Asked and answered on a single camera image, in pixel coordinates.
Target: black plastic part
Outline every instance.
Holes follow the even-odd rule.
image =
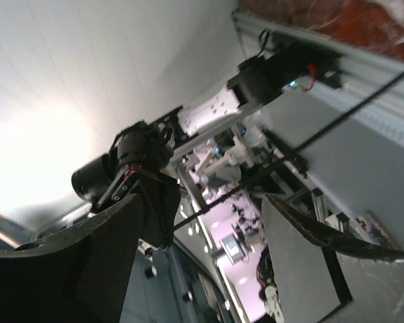
[[[108,154],[93,159],[72,174],[72,187],[87,202],[94,203],[102,197],[114,178]]]
[[[178,113],[183,109],[182,106],[175,108],[164,116],[160,117],[156,121],[153,122],[157,127],[160,124],[163,124],[167,127],[170,127],[174,133],[175,146],[174,148],[178,148],[181,145],[184,145],[187,141],[189,141],[193,137],[189,137],[181,128],[178,122]]]
[[[129,192],[141,194],[145,207],[140,238],[155,248],[168,249],[174,241],[174,220],[181,201],[180,190],[177,185],[142,174],[134,175],[138,180]]]
[[[156,268],[154,266],[151,266],[144,270],[144,274],[147,279],[154,278],[157,276]]]
[[[231,78],[228,88],[232,89],[241,105],[249,102],[265,105],[282,95],[282,89],[291,81],[309,74],[308,66],[313,64],[316,79],[332,81],[338,72],[339,55],[314,45],[298,43],[293,38],[272,33],[279,38],[281,50],[266,59],[251,57],[239,65],[239,74]]]
[[[125,165],[140,164],[151,153],[152,143],[149,137],[137,127],[124,135],[117,145],[118,164],[116,171]]]
[[[118,323],[142,213],[141,197],[129,195],[35,245],[0,252],[0,323]]]

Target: light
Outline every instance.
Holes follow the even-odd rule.
[[[228,290],[228,293],[229,293],[230,297],[232,298],[232,302],[236,308],[236,311],[238,312],[238,315],[240,316],[241,322],[242,323],[246,322],[246,320],[244,319],[244,312],[242,311],[242,308],[238,304],[238,300],[236,299],[235,293],[232,290],[232,286],[230,286],[229,279],[227,278],[226,273],[224,272],[224,269],[222,267],[218,266],[218,264],[217,264],[217,267],[220,272],[220,275],[223,278],[224,283],[226,284],[226,289]]]
[[[180,214],[181,214],[181,216],[182,216],[184,219],[186,219],[186,218],[187,218],[187,215],[186,215],[186,213],[184,213],[184,211],[183,211],[183,210],[180,210]]]
[[[67,199],[70,175],[97,152],[95,136],[77,109],[48,106],[43,110],[22,111],[12,112],[12,118],[0,122],[2,214],[9,214],[16,207],[43,207]],[[77,202],[72,198],[65,201]]]
[[[228,299],[224,302],[224,308],[226,308],[226,311],[230,310],[230,302]]]

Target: wall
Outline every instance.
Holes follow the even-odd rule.
[[[182,322],[166,255],[156,254],[158,276],[154,279],[145,278],[144,270],[149,266],[151,263],[137,253],[120,322]]]
[[[147,279],[144,271],[154,265],[157,277]],[[129,286],[121,314],[121,323],[211,323],[207,313],[207,299],[201,288],[199,273],[201,269],[173,246],[167,252],[155,252],[154,260],[144,259],[137,253],[133,265]],[[215,283],[211,281],[219,304],[224,298]],[[184,293],[191,291],[194,302],[185,302]],[[232,323],[229,312],[222,311]]]

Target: metal frame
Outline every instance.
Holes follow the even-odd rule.
[[[247,46],[251,50],[257,50],[259,46],[257,44],[257,36],[262,30],[268,29],[270,31],[277,30],[289,36],[293,36],[294,38],[331,48],[341,53],[343,57],[340,59],[339,63],[340,69],[344,72],[341,75],[343,88],[334,90],[317,82],[312,91],[308,92],[308,95],[332,107],[333,110],[336,110],[336,113],[345,112],[351,106],[361,101],[362,98],[372,93],[381,84],[384,84],[386,80],[392,79],[400,71],[404,71],[404,63],[402,62],[342,44],[328,36],[309,32],[308,30],[279,25],[240,12],[234,13],[233,18],[236,22],[236,29],[241,39],[243,39],[243,42],[245,42],[243,46]],[[298,110],[299,109],[295,109],[294,113],[301,112],[301,110]],[[292,123],[291,119],[292,117],[284,118],[279,122],[288,124],[288,122]],[[377,140],[377,142],[374,143],[379,147],[386,147],[386,155],[389,157],[399,153],[401,157],[398,158],[401,158],[401,161],[404,162],[404,160],[402,160],[404,159],[404,80],[395,85],[389,92],[371,102],[365,109],[352,116],[352,119],[353,121],[349,121],[349,124],[351,124],[351,122],[354,123],[353,126],[349,127],[350,129],[362,129],[362,133],[364,131],[365,133],[369,133],[370,131],[368,130],[371,130],[373,133],[376,133],[379,137],[374,139]],[[308,128],[305,128],[304,121],[296,121],[298,131],[300,131],[299,129],[301,127],[308,130]],[[291,134],[286,130],[280,131],[279,134],[284,137],[284,139],[291,141],[291,143],[294,142],[292,138],[297,137],[296,134]],[[353,133],[350,133],[349,137],[350,142],[358,140]],[[315,153],[318,155],[330,154],[329,149],[332,149],[333,145],[346,145],[346,138],[343,137],[343,139],[341,139],[339,133],[332,135],[331,138],[330,142],[332,142],[332,144],[324,144],[325,146],[323,148],[318,147],[308,153],[312,153],[313,155]],[[360,152],[366,155],[364,144],[356,145],[356,148],[344,148],[350,155],[356,155]],[[333,160],[333,158],[329,160],[331,163],[337,161]],[[388,160],[394,165],[392,158],[388,158]],[[361,162],[361,173],[371,170],[371,165],[368,162]],[[362,226],[358,224],[356,219],[364,215],[366,211],[375,211],[378,213],[380,221],[392,230],[395,239],[404,247],[404,194],[402,192],[398,191],[398,194],[392,192],[390,193],[389,199],[387,199],[388,195],[386,192],[388,192],[389,189],[381,188],[378,191],[382,194],[378,195],[378,197],[371,196],[370,200],[364,201],[363,196],[368,196],[368,193],[371,192],[371,188],[369,188],[367,184],[359,185],[351,181],[350,172],[356,171],[356,168],[352,165],[344,167],[344,163],[342,163],[342,168],[337,174],[332,174],[332,170],[330,170],[331,173],[328,174],[329,170],[323,170],[325,164],[322,158],[316,158],[316,160],[312,160],[310,164],[316,164],[316,167],[312,168],[310,165],[308,179],[316,184],[334,205],[338,206],[343,213],[353,220],[353,223],[351,223],[352,227],[360,231],[359,236],[366,237],[364,238],[366,241],[374,241],[374,239],[363,230]],[[383,160],[381,164],[383,167],[388,167],[387,162],[384,163]],[[395,181],[395,175],[397,175],[398,178],[404,178],[404,170],[401,169],[401,166],[399,168],[396,167],[395,170],[397,172],[386,174],[386,184],[382,182],[377,184],[379,184],[380,187],[383,185],[389,186],[387,183],[393,180],[395,183],[393,185],[399,185],[398,181]],[[356,176],[352,178],[355,181],[360,180],[356,178]],[[389,200],[392,201],[392,207],[389,207],[387,204]]]

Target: white robot part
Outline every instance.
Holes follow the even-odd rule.
[[[238,137],[234,137],[235,146],[227,150],[222,158],[210,164],[213,152],[210,151],[205,159],[200,163],[196,170],[196,174],[202,177],[210,177],[218,170],[227,165],[236,166],[238,164],[247,163],[251,168],[255,165],[255,157],[252,151],[244,145]]]
[[[201,105],[182,109],[178,113],[178,123],[191,137],[226,116],[240,114],[239,105],[235,93],[224,86],[214,97]]]
[[[281,311],[280,300],[277,295],[277,288],[275,286],[268,286],[265,288],[265,295],[267,301],[265,303],[265,310],[267,314],[275,318],[277,323],[284,323],[283,312]]]

